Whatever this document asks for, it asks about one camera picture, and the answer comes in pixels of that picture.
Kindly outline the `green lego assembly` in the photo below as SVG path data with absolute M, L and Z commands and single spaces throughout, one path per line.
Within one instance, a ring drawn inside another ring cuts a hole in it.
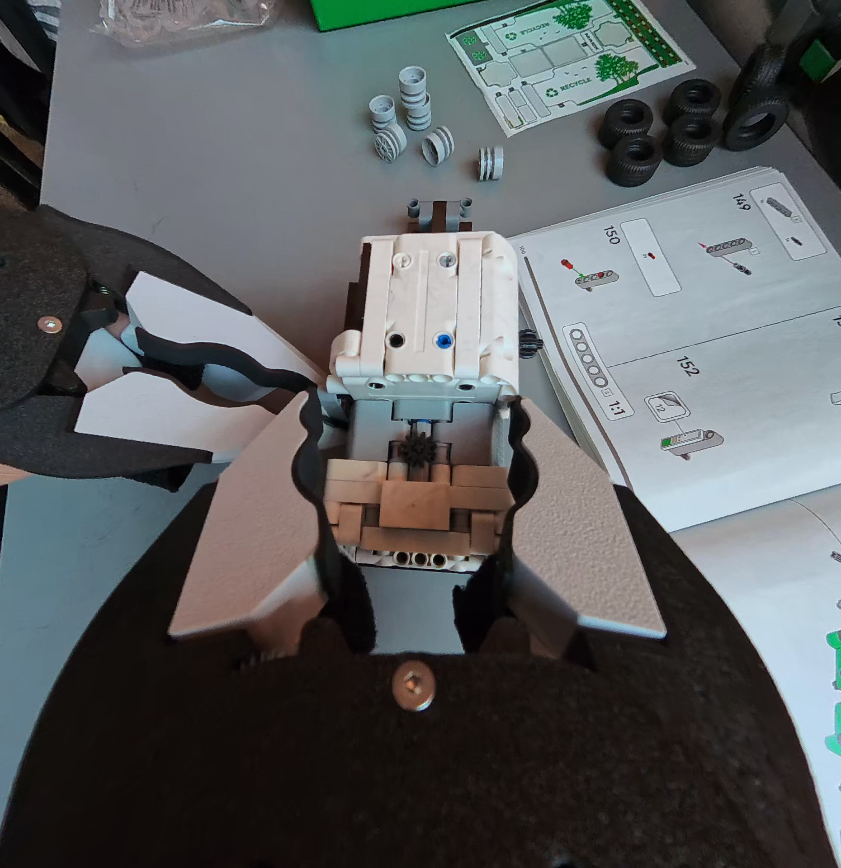
M 815 37 L 802 53 L 798 68 L 812 83 L 820 83 L 841 66 L 841 45 L 829 37 Z

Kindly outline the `lego instruction booklet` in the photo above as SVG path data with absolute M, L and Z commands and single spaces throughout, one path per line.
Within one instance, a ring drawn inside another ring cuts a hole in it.
M 750 636 L 841 865 L 841 256 L 774 168 L 510 242 L 578 441 Z

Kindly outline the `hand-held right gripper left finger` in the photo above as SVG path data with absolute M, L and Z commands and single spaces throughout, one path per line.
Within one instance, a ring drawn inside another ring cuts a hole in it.
M 361 571 L 340 553 L 323 502 L 316 390 L 299 392 L 222 472 L 169 627 L 174 639 L 245 630 L 296 652 L 323 611 L 355 652 L 374 647 Z

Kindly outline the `green and white sticker sheet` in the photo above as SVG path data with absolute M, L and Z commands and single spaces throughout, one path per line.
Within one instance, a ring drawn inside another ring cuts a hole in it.
M 506 136 L 696 66 L 640 2 L 560 1 L 448 34 Z

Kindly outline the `dark furniture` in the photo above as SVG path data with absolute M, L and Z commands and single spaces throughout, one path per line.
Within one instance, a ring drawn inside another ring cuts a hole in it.
M 38 206 L 61 2 L 0 1 L 0 201 Z

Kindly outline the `green cardboard box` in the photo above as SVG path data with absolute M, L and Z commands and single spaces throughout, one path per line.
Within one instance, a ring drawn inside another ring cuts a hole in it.
M 321 32 L 414 16 L 473 1 L 310 1 Z

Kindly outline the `group of grey wheel rims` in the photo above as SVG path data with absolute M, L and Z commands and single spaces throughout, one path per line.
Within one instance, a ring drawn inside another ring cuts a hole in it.
M 405 113 L 409 130 L 423 132 L 432 123 L 432 108 L 427 90 L 426 71 L 419 66 L 405 67 L 398 76 L 399 103 Z M 378 94 L 369 102 L 369 117 L 374 136 L 373 147 L 377 156 L 386 163 L 395 162 L 407 146 L 405 129 L 396 117 L 396 101 L 388 94 Z M 432 129 L 421 141 L 421 153 L 432 167 L 449 159 L 455 149 L 455 138 L 449 128 Z M 478 155 L 479 181 L 495 181 L 504 173 L 502 146 L 480 148 Z

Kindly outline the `clear plastic bag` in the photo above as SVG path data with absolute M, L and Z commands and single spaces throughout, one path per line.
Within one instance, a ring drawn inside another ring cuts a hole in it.
M 283 1 L 101 1 L 99 21 L 124 46 L 173 46 L 264 28 L 282 7 Z

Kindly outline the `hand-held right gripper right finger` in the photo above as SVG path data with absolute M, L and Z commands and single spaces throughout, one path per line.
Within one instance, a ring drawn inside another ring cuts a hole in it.
M 512 404 L 514 504 L 498 553 L 453 591 L 468 654 L 578 657 L 583 631 L 662 641 L 667 629 L 618 494 L 597 463 L 529 399 Z

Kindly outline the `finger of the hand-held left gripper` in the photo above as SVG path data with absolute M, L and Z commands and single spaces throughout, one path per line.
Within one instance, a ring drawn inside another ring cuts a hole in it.
M 181 345 L 225 345 L 263 368 L 299 373 L 317 386 L 326 385 L 327 373 L 252 313 L 146 273 L 134 278 L 125 304 L 133 325 L 156 339 Z
M 288 404 L 288 392 L 264 390 L 257 401 L 237 401 L 200 385 L 191 392 L 174 377 L 130 368 L 83 399 L 74 431 L 157 443 L 234 460 Z

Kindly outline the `pile of black rubber tyres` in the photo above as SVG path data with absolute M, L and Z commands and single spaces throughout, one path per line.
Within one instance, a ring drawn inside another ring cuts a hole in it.
M 647 103 L 612 103 L 598 132 L 608 151 L 608 179 L 635 188 L 652 178 L 662 160 L 688 168 L 703 162 L 717 146 L 743 152 L 768 141 L 789 116 L 789 98 L 779 83 L 785 54 L 784 46 L 774 42 L 756 48 L 734 82 L 721 123 L 716 120 L 722 99 L 719 86 L 703 78 L 677 84 L 665 104 L 661 140 L 650 135 L 654 115 Z

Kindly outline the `white lego truck model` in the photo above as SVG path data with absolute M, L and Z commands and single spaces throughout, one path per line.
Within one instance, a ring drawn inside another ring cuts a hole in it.
M 328 520 L 360 566 L 474 572 L 513 506 L 511 405 L 543 341 L 519 329 L 513 247 L 472 229 L 471 204 L 409 201 L 406 233 L 361 242 L 319 391 L 348 431 Z

